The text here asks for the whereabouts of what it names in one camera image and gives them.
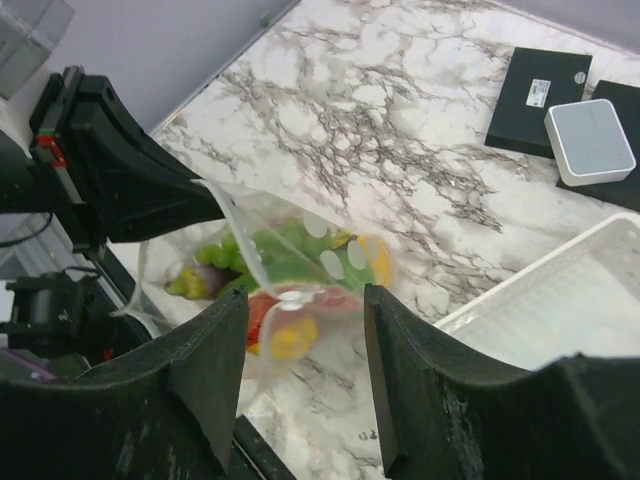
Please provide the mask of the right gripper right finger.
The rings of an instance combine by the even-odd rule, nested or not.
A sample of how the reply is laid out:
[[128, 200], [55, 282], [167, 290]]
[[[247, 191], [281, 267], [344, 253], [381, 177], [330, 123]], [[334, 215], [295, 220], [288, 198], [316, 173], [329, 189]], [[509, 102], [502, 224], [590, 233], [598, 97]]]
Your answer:
[[419, 319], [386, 288], [364, 330], [389, 479], [635, 479], [639, 362], [575, 355], [527, 371]]

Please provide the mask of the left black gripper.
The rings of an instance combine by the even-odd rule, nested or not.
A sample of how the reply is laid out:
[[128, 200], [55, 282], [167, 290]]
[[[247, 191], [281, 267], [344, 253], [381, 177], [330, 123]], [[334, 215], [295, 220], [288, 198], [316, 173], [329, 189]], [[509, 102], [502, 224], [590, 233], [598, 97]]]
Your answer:
[[224, 218], [199, 176], [150, 138], [104, 75], [42, 66], [1, 101], [1, 213], [48, 213], [71, 250], [104, 257]]

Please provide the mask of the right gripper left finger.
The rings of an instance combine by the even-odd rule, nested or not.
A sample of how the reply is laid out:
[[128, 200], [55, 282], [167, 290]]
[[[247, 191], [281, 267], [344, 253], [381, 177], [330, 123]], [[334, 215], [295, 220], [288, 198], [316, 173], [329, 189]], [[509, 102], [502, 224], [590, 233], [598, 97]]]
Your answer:
[[245, 360], [248, 293], [76, 378], [1, 383], [5, 479], [221, 479]]

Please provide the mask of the purple toy eggplant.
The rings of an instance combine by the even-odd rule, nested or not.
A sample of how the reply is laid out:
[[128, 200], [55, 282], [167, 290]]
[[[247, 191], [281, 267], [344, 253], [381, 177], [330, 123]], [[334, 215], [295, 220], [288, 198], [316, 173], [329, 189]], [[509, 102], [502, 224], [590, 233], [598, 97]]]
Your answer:
[[195, 265], [167, 282], [164, 290], [170, 295], [187, 300], [213, 299], [236, 277], [237, 273], [228, 268]]

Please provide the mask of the yellow toy lemon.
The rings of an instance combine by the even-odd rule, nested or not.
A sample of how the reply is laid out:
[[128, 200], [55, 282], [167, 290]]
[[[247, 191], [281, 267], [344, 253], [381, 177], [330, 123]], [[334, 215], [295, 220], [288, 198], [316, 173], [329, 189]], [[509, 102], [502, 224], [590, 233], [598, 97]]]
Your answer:
[[270, 328], [265, 337], [268, 354], [278, 361], [295, 360], [309, 352], [317, 336], [317, 322], [312, 317], [299, 319], [286, 326]]

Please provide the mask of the toy watermelon slice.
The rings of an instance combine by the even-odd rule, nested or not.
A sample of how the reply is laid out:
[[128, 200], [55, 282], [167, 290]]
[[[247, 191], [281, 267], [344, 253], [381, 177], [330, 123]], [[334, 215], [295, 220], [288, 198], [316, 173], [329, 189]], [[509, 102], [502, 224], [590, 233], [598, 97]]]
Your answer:
[[318, 320], [323, 315], [331, 318], [352, 315], [358, 313], [361, 307], [359, 295], [338, 287], [318, 293], [310, 300], [283, 300], [265, 291], [256, 291], [249, 296], [247, 349], [258, 351], [264, 326], [272, 334], [301, 320]]

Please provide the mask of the green toy citrus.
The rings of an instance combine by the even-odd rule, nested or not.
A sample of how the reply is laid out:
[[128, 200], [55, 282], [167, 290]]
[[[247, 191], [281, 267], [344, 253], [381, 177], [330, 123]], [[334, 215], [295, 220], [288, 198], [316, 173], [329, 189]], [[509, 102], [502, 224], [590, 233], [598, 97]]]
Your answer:
[[269, 277], [276, 281], [281, 271], [302, 276], [314, 283], [339, 284], [352, 292], [361, 292], [375, 281], [372, 267], [364, 254], [349, 257], [349, 246], [359, 246], [358, 236], [343, 229], [327, 228], [316, 238], [303, 222], [289, 217], [280, 225], [258, 230], [251, 235], [257, 253]]

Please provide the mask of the clear polka dot zip bag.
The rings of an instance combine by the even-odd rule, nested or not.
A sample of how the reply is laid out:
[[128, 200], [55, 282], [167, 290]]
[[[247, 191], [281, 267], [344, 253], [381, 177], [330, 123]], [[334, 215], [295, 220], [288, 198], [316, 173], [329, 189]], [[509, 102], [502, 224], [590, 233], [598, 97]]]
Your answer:
[[[119, 310], [119, 315], [131, 316], [145, 326], [158, 323], [175, 328], [217, 301], [228, 291], [243, 288], [247, 292], [248, 300], [248, 313], [243, 321], [247, 326], [248, 334], [249, 296], [256, 291], [265, 291], [272, 297], [283, 300], [310, 300], [318, 293], [332, 287], [338, 287], [348, 293], [357, 294], [362, 299], [362, 307], [358, 313], [340, 315], [336, 318], [323, 315], [316, 320], [318, 327], [316, 341], [306, 355], [295, 360], [278, 361], [271, 358], [265, 339], [267, 326], [263, 327], [257, 352], [247, 349], [246, 337], [245, 363], [240, 393], [242, 400], [248, 400], [271, 388], [299, 360], [317, 350], [320, 345], [336, 339], [342, 333], [353, 330], [356, 322], [363, 317], [364, 291], [368, 285], [366, 284], [361, 292], [352, 292], [339, 284], [314, 283], [305, 280], [302, 276], [295, 277], [293, 273], [286, 271], [280, 272], [276, 277], [280, 282], [276, 282], [269, 277], [251, 235], [258, 230], [280, 225], [289, 217], [300, 219], [307, 231], [316, 238], [321, 237], [327, 228], [343, 229], [358, 236], [373, 234], [358, 233], [343, 228], [266, 192], [247, 190], [239, 196], [234, 196], [225, 184], [204, 179], [198, 179], [196, 182], [212, 194], [221, 208], [224, 218], [219, 220], [217, 228], [183, 249], [163, 250], [149, 241], [142, 243], [139, 249], [138, 279], [134, 292], [128, 303]], [[195, 259], [198, 249], [207, 244], [219, 243], [229, 233], [232, 233], [236, 239], [249, 269], [247, 273], [239, 274], [236, 272], [237, 277], [229, 282], [213, 299], [187, 300], [165, 292], [166, 283], [173, 280], [183, 270], [195, 265], [202, 265]], [[349, 246], [348, 250], [352, 261], [356, 259], [356, 253], [364, 254], [360, 245]]]

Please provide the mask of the yellow toy bell pepper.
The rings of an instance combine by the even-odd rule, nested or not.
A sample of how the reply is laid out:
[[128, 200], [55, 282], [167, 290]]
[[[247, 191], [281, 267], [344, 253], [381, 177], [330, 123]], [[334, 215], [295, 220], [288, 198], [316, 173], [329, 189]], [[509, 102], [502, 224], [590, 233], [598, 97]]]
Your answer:
[[335, 250], [346, 247], [351, 240], [355, 240], [363, 248], [376, 283], [384, 287], [391, 287], [394, 280], [394, 265], [388, 244], [377, 235], [358, 236], [348, 231], [339, 230], [333, 236], [333, 247]]

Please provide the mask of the green toy grapes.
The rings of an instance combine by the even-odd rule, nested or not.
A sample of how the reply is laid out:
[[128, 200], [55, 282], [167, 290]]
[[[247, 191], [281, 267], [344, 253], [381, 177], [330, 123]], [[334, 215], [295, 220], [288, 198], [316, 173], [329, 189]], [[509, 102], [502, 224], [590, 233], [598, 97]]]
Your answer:
[[249, 271], [232, 233], [227, 234], [219, 243], [207, 244], [198, 249], [195, 259], [202, 265], [230, 269], [239, 274]]

